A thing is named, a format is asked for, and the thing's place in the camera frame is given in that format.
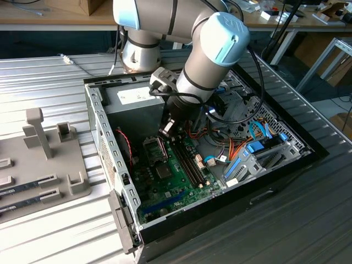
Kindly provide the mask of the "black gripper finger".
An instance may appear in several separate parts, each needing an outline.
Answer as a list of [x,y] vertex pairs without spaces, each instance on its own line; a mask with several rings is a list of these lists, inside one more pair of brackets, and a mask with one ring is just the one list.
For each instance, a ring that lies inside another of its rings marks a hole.
[[165,122],[162,122],[162,124],[160,125],[159,133],[162,136],[170,137],[173,133],[174,123],[174,119],[169,117]]

